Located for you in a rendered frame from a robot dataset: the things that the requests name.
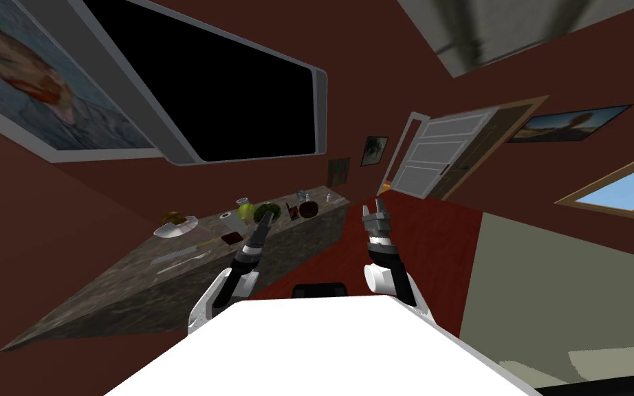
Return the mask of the white panelled door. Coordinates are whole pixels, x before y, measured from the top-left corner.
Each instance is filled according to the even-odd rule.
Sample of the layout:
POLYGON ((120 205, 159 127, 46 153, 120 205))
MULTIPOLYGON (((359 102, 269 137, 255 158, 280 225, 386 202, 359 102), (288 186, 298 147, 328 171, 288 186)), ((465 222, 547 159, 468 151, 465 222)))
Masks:
POLYGON ((498 110, 489 107, 424 120, 390 190, 425 199, 498 110))

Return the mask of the white paper towel roll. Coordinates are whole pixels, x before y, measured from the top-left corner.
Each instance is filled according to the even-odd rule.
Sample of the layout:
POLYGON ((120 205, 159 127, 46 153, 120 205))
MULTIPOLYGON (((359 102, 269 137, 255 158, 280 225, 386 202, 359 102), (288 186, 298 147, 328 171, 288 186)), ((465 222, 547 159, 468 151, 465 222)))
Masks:
POLYGON ((225 212, 219 219, 232 232, 236 232, 240 235, 248 232, 248 226, 235 211, 225 212))

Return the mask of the large black screen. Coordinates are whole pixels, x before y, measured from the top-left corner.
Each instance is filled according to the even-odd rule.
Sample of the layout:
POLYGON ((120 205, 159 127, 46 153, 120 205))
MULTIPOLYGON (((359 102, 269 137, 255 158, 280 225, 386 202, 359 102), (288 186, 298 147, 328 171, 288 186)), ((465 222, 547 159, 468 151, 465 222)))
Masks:
POLYGON ((16 0, 68 54, 100 49, 163 125, 177 166, 322 155, 324 70, 151 0, 16 0))

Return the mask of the wide landscape wall picture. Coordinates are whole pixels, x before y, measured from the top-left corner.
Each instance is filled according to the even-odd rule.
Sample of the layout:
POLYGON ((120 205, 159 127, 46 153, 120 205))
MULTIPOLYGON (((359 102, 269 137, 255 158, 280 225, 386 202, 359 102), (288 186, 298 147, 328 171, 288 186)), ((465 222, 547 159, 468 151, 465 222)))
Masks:
POLYGON ((620 105, 534 116, 510 139, 510 143, 578 142, 586 139, 633 105, 620 105))

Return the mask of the large framed portrait painting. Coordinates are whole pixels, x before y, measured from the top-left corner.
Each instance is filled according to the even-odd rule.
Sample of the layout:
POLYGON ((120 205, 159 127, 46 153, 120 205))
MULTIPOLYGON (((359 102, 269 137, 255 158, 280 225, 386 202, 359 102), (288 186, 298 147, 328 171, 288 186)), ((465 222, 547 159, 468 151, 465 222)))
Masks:
POLYGON ((51 163, 160 157, 17 0, 0 0, 0 133, 51 163))

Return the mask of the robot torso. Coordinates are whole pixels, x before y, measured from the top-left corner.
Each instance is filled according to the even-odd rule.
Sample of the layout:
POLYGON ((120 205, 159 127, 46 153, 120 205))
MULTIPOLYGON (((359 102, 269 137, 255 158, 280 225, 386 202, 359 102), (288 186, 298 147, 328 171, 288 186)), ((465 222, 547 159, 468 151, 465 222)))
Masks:
POLYGON ((105 396, 541 396, 394 296, 247 300, 105 396))

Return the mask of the small green framed picture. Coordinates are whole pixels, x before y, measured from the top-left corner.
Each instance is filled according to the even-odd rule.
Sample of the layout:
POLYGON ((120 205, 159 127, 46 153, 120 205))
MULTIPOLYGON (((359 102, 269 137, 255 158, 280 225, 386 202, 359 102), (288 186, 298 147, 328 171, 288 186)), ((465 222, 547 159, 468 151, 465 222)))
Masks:
POLYGON ((350 167, 349 157, 330 159, 327 168, 326 187, 333 188, 346 184, 350 167))

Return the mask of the white bowl with bread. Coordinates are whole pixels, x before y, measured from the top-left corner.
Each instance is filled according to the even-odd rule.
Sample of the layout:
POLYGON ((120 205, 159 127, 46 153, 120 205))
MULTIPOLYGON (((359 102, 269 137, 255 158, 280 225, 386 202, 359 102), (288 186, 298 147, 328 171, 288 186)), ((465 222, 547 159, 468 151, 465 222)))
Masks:
POLYGON ((154 230, 153 235, 169 239, 190 232, 197 226, 199 219, 191 215, 180 214, 177 211, 170 211, 163 216, 162 222, 164 224, 154 230))

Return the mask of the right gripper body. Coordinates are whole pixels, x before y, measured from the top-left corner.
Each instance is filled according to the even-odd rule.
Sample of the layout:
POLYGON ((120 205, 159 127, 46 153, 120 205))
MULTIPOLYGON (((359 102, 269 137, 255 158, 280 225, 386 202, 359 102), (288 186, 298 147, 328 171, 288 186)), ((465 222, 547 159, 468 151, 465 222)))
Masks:
POLYGON ((388 213, 373 213, 363 216, 362 222, 372 238, 389 238, 392 227, 388 213))

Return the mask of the small dark framed picture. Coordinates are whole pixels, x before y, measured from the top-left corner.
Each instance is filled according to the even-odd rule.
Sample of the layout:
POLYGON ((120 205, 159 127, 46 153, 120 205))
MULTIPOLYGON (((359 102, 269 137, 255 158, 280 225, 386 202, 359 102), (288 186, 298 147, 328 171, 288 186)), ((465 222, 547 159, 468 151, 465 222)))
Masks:
POLYGON ((387 137, 381 136, 367 137, 360 166, 363 167, 379 164, 388 140, 389 139, 387 137))

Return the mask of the grey knife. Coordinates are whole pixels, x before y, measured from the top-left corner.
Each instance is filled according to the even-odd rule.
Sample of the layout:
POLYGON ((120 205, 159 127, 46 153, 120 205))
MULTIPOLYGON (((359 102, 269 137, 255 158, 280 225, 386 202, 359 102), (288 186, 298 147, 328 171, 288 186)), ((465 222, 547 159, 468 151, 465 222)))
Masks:
POLYGON ((154 259, 151 260, 150 264, 154 265, 154 264, 163 263, 163 262, 166 262, 166 261, 170 261, 170 260, 176 259, 177 257, 181 257, 181 256, 184 256, 184 255, 187 255, 187 254, 195 252, 197 250, 197 248, 198 248, 197 245, 193 245, 193 246, 190 246, 190 247, 188 247, 186 249, 179 250, 179 251, 176 251, 176 252, 173 252, 173 253, 170 253, 170 254, 166 254, 164 256, 160 256, 160 257, 154 258, 154 259))

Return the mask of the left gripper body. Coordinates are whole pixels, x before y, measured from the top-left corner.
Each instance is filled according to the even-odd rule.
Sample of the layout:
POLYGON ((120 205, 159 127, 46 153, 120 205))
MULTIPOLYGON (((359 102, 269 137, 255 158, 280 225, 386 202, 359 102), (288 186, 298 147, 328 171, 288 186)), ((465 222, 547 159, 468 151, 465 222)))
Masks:
POLYGON ((246 246, 248 248, 251 248, 254 250, 263 248, 265 244, 265 240, 267 238, 267 234, 270 231, 273 218, 274 218, 274 212, 264 213, 258 226, 256 227, 252 236, 248 239, 248 242, 246 243, 246 246))

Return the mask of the green plate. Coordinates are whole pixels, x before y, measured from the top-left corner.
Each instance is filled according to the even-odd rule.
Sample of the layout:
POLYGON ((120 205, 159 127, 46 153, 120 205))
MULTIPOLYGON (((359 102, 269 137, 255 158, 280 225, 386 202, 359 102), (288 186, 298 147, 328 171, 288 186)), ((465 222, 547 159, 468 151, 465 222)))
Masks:
POLYGON ((263 217, 268 213, 272 213, 271 223, 276 223, 281 216, 281 207, 276 203, 264 203, 257 207, 253 214, 253 220, 259 224, 263 217))

